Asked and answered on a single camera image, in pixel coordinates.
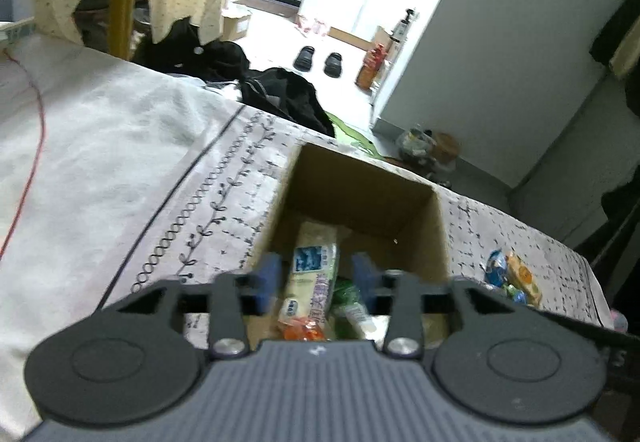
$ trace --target red cable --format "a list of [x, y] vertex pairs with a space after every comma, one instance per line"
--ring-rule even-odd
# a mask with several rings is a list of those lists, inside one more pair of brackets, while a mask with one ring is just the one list
[[29, 173], [29, 178], [27, 178], [27, 183], [24, 184], [24, 189], [22, 190], [22, 195], [20, 196], [20, 202], [18, 202], [18, 207], [15, 210], [14, 219], [11, 222], [11, 227], [9, 227], [9, 232], [7, 232], [6, 237], [2, 242], [2, 247], [0, 247], [0, 260], [2, 260], [2, 257], [4, 256], [4, 251], [9, 245], [9, 240], [11, 240], [12, 235], [14, 235], [15, 227], [18, 224], [20, 215], [22, 214], [22, 207], [24, 206], [24, 200], [27, 199], [27, 193], [31, 188], [33, 177], [36, 174], [36, 168], [38, 166], [38, 162], [40, 161], [40, 154], [42, 153], [42, 146], [44, 144], [44, 138], [46, 135], [46, 126], [45, 126], [45, 120], [44, 120], [44, 104], [42, 103], [42, 94], [40, 93], [40, 90], [37, 88], [35, 82], [33, 82], [33, 78], [31, 77], [29, 72], [25, 69], [23, 65], [20, 64], [20, 62], [18, 62], [11, 55], [9, 55], [9, 52], [7, 52], [6, 50], [4, 51], [4, 55], [11, 62], [14, 62], [15, 64], [17, 64], [18, 67], [25, 73], [25, 75], [27, 76], [27, 81], [29, 82], [29, 85], [36, 92], [36, 97], [38, 100], [38, 113], [40, 114], [40, 140], [38, 141], [38, 148], [36, 149], [36, 154], [33, 157], [33, 164], [31, 165], [31, 173]]

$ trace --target bed sheet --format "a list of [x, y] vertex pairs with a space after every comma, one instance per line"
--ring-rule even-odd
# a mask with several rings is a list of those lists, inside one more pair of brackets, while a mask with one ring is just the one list
[[[12, 49], [34, 76], [47, 139], [14, 238], [0, 261], [0, 440], [37, 422], [22, 365], [44, 337], [162, 278], [210, 281], [250, 264], [298, 144], [358, 157], [334, 139], [160, 73], [64, 41]], [[33, 90], [0, 60], [0, 231], [35, 151]], [[366, 159], [428, 184], [401, 168]], [[514, 248], [542, 306], [611, 327], [581, 256], [520, 221], [440, 186], [449, 273], [482, 279], [494, 248]], [[202, 344], [206, 316], [188, 318]]]

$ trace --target floor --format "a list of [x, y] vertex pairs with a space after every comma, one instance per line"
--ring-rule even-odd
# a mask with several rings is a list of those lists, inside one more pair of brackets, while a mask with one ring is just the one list
[[[280, 66], [293, 70], [293, 61], [303, 46], [313, 46], [313, 67], [298, 72], [316, 87], [318, 102], [346, 124], [369, 134], [370, 95], [355, 85], [364, 59], [364, 51], [331, 37], [307, 38], [284, 17], [250, 8], [252, 17], [246, 37], [236, 41], [251, 61], [254, 70]], [[324, 60], [331, 52], [342, 56], [342, 76], [324, 74]]]
[[284, 3], [278, 3], [271, 0], [237, 0], [234, 1], [238, 5], [244, 5], [249, 8], [255, 8], [262, 12], [268, 12], [269, 14], [275, 14], [284, 18], [294, 18], [298, 14], [298, 7], [291, 5], [285, 5]]
[[[362, 65], [364, 51], [331, 37], [306, 38], [296, 28], [293, 17], [269, 13], [252, 4], [252, 17], [246, 37], [236, 41], [251, 61], [255, 70], [265, 70], [280, 66], [293, 70], [293, 61], [300, 48], [315, 48], [313, 67], [307, 73], [298, 72], [316, 87], [318, 102], [325, 111], [333, 113], [344, 123], [363, 133], [374, 143], [383, 156], [398, 155], [393, 140], [382, 135], [374, 135], [369, 129], [371, 111], [369, 93], [360, 90], [354, 83]], [[331, 52], [342, 55], [342, 76], [331, 78], [324, 75], [324, 60]], [[456, 192], [510, 213], [507, 200], [509, 188], [484, 171], [459, 161], [451, 174], [452, 189]]]

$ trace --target metal screw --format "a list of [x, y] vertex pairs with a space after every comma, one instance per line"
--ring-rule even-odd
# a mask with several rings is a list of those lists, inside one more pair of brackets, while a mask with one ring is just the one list
[[213, 350], [221, 356], [236, 356], [244, 350], [244, 343], [240, 339], [225, 337], [215, 342]]
[[418, 351], [420, 345], [413, 339], [397, 337], [387, 345], [387, 349], [396, 356], [410, 356]]

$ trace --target bottle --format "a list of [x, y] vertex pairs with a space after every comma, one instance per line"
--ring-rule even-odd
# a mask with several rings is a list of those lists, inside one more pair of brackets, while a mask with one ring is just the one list
[[386, 50], [386, 60], [389, 63], [393, 63], [398, 56], [398, 52], [402, 48], [404, 44], [404, 40], [406, 39], [406, 34], [409, 29], [409, 25], [411, 24], [412, 18], [414, 16], [414, 11], [410, 8], [406, 9], [406, 15], [404, 19], [401, 19], [400, 22], [394, 28], [393, 33], [391, 34], [391, 40], [389, 41], [389, 47]]
[[370, 89], [373, 79], [378, 74], [378, 70], [385, 60], [386, 52], [384, 44], [376, 44], [373, 50], [367, 52], [362, 62], [362, 67], [356, 77], [356, 86], [360, 89]]

